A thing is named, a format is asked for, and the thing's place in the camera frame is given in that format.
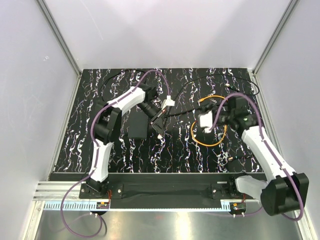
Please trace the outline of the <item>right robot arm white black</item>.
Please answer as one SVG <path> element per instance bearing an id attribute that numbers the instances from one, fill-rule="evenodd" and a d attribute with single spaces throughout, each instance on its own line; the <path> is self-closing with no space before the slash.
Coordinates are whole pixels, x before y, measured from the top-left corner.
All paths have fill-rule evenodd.
<path id="1" fill-rule="evenodd" d="M 218 124 L 230 126 L 263 169 L 266 181 L 245 174 L 235 176 L 227 185 L 230 197 L 236 199 L 246 194 L 258 200 L 269 216 L 286 217 L 288 212 L 299 211 L 299 215 L 291 220 L 297 222 L 303 218 L 309 179 L 305 173 L 297 173 L 278 152 L 250 97 L 238 92 L 229 94 L 216 110 L 201 112 L 198 124 L 206 134 Z"/>

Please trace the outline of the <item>black network switch box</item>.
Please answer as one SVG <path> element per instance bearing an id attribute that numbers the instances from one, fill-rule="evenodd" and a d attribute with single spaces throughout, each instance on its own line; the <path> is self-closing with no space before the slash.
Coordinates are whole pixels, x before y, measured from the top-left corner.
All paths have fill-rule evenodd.
<path id="1" fill-rule="evenodd" d="M 134 111 L 128 118 L 128 138 L 145 140 L 148 135 L 148 116 L 143 111 Z"/>

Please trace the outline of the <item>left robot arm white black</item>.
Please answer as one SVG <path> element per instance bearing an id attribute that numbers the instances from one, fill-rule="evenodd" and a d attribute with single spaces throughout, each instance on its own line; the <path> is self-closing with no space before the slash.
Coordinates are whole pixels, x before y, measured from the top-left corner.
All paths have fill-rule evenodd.
<path id="1" fill-rule="evenodd" d="M 90 135 L 93 137 L 93 154 L 91 168 L 85 179 L 89 192 L 97 198 L 103 198 L 108 189 L 109 162 L 111 150 L 121 134 L 123 115 L 134 107 L 139 107 L 147 116 L 147 123 L 158 133 L 160 138 L 165 136 L 164 115 L 171 101 L 168 96 L 161 107 L 154 105 L 158 97 L 155 87 L 144 83 L 132 86 L 119 97 L 100 105 L 99 111 L 92 122 Z"/>

